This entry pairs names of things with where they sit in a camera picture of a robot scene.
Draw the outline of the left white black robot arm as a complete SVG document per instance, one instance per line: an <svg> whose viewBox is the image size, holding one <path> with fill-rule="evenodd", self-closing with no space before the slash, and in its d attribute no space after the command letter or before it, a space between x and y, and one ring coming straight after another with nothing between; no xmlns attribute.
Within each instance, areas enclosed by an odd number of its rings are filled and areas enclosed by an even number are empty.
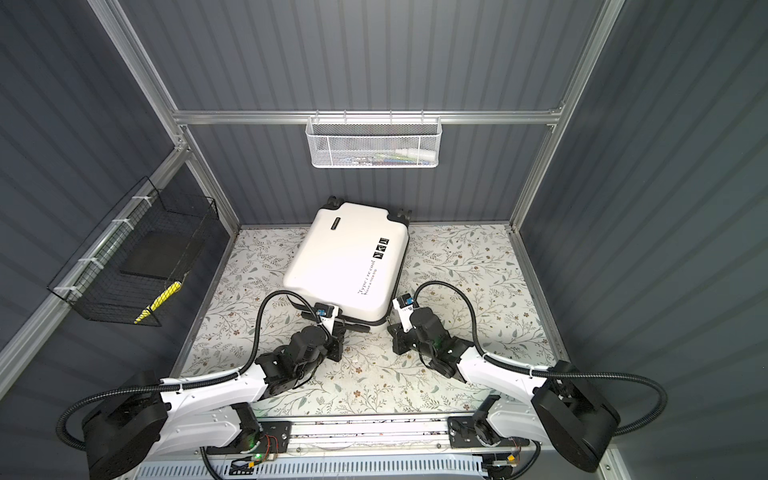
<svg viewBox="0 0 768 480"><path fill-rule="evenodd" d="M140 372L69 406L57 420L58 439L85 452L92 479L117 478L152 457L195 447L258 449L267 436L253 403L302 386L324 359L341 354L338 307L291 296L312 323L288 344L267 353L253 347L243 366L219 374L158 379Z"/></svg>

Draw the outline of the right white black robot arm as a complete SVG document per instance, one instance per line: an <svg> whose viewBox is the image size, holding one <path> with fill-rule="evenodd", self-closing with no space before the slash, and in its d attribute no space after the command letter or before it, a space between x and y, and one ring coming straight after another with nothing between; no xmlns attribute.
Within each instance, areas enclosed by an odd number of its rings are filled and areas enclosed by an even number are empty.
<svg viewBox="0 0 768 480"><path fill-rule="evenodd" d="M616 436L655 421L668 405L665 388L644 376L622 372L584 372L560 360L552 366L506 359L483 349L477 336L477 315L469 313L471 339L452 335L416 293L393 298L397 323L389 326L393 350L416 353L423 365L448 379L491 389L472 416L481 444L496 446L514 437L535 445L551 444L571 465L594 472ZM622 423L595 381L634 383L655 391L657 400L639 419Z"/></svg>

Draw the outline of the black carry-on suitcase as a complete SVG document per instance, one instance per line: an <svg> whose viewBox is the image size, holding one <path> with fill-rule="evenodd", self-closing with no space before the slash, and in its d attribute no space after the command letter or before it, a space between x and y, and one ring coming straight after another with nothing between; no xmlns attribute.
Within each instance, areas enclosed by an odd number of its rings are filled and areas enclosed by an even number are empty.
<svg viewBox="0 0 768 480"><path fill-rule="evenodd" d="M311 305L339 309L359 332L386 328L410 236L411 212L331 196L283 275L282 287Z"/></svg>

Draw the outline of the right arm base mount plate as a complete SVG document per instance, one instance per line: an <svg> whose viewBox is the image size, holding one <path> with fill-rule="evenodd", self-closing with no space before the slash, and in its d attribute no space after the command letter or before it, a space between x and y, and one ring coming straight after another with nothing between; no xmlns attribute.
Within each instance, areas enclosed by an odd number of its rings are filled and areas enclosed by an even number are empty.
<svg viewBox="0 0 768 480"><path fill-rule="evenodd" d="M528 447L531 441L521 437L501 438L488 426L477 430L472 416L449 416L447 418L449 444L454 449L470 448L511 448Z"/></svg>

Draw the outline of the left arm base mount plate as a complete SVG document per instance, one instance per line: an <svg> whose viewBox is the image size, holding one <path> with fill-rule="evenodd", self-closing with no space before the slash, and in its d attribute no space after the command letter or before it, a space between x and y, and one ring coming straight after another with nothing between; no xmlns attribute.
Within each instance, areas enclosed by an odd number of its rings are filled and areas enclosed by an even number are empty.
<svg viewBox="0 0 768 480"><path fill-rule="evenodd" d="M293 423L289 421L259 422L257 426L241 426L235 439L223 447L209 446L209 455L279 454L287 451Z"/></svg>

